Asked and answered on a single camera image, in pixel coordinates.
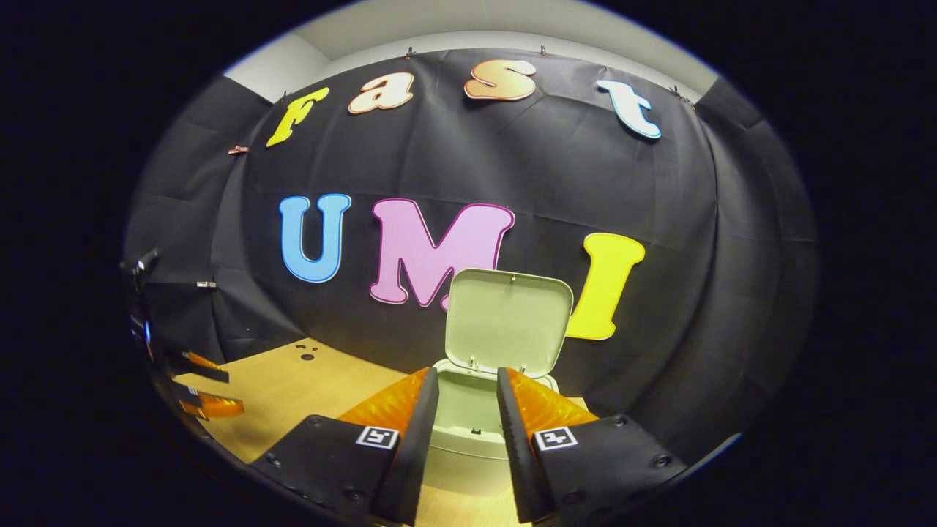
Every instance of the blue letter u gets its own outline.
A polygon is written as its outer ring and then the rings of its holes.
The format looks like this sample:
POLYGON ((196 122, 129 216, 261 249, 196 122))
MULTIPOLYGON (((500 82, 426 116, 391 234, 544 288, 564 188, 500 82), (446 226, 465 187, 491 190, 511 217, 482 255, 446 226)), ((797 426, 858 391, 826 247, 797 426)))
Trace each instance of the blue letter u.
POLYGON ((338 272, 342 260, 342 214, 351 207, 351 198, 345 194, 325 194, 316 202, 322 211, 322 255, 309 260, 303 254, 303 214, 309 210, 309 200, 293 196, 280 202, 283 216, 283 263, 298 279, 322 283, 338 272))

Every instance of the white plastic container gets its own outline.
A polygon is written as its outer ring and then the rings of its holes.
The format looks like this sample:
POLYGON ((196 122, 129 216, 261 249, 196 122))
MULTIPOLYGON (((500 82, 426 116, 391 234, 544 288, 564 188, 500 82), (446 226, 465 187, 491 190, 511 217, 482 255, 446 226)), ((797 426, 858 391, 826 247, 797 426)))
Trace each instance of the white plastic container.
POLYGON ((565 282, 487 269, 453 277, 446 356, 424 484, 490 496, 511 485, 496 394, 498 368, 511 367, 558 392, 557 363, 573 312, 565 282))

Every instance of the wooden table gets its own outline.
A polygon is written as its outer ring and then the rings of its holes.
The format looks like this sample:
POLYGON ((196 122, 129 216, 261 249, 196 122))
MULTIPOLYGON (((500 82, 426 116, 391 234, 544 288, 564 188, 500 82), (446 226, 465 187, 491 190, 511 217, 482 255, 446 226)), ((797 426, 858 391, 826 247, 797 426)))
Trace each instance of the wooden table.
MULTIPOLYGON (((407 373, 343 354, 313 339, 298 340, 230 362, 224 369, 231 374, 229 384, 193 374, 180 375, 176 380, 208 393, 244 401, 243 414, 202 421, 202 424, 245 463, 266 452, 307 415, 338 417, 407 376, 407 373), (303 360, 302 354, 313 354, 315 358, 303 360)), ((570 400, 586 408, 582 399, 570 400)), ((458 524, 466 527, 521 525, 517 522, 510 487, 492 497, 477 497, 426 485, 420 493, 416 523, 419 526, 458 524)))

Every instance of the black fabric backdrop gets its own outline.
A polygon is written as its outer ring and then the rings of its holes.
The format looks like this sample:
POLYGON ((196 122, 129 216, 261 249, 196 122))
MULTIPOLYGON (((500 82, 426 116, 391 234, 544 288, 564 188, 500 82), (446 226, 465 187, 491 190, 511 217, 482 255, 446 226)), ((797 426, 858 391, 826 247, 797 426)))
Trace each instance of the black fabric backdrop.
MULTIPOLYGON (((163 249, 148 291, 155 332, 224 362, 310 336, 401 371, 444 358, 445 312, 368 294, 377 278, 374 202, 414 200, 438 243, 471 203, 515 214, 498 268, 569 283, 578 296, 590 233, 639 241, 613 337, 567 339, 552 374, 597 414, 624 411, 694 462, 743 431, 781 385, 806 335, 817 250, 794 163, 759 113, 718 81, 696 111, 665 88, 588 62, 507 50, 418 54, 356 68, 273 108, 219 78, 155 151, 132 205, 126 256, 163 249), (527 60, 537 90, 468 99, 478 63, 527 60), (405 105, 351 115, 360 87, 408 71, 405 105), (630 84, 662 129, 650 142, 617 119, 599 79, 630 84), (286 104, 329 87, 291 137, 264 144, 286 104), (250 152, 233 157, 235 144, 250 152), (352 198, 341 268, 312 284, 280 255, 279 202, 352 198), (198 289, 197 280, 217 282, 198 289)), ((317 257, 321 217, 304 216, 317 257)), ((404 280, 403 286, 409 288, 404 280)))

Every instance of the pink letter m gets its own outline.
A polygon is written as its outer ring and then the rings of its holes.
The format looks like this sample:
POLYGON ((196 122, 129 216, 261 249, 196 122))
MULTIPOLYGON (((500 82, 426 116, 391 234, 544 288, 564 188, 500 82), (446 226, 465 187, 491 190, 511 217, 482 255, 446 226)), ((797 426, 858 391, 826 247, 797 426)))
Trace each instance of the pink letter m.
MULTIPOLYGON (((403 268, 417 303, 424 308, 433 302, 450 273, 497 268, 501 238, 514 225, 513 212, 504 207, 467 205, 437 246, 415 202, 381 200, 374 204, 373 212, 380 220, 380 256, 378 281, 371 285, 371 296, 388 304, 407 302, 407 291, 400 284, 403 268)), ((449 308, 449 295, 442 297, 441 305, 449 308)))

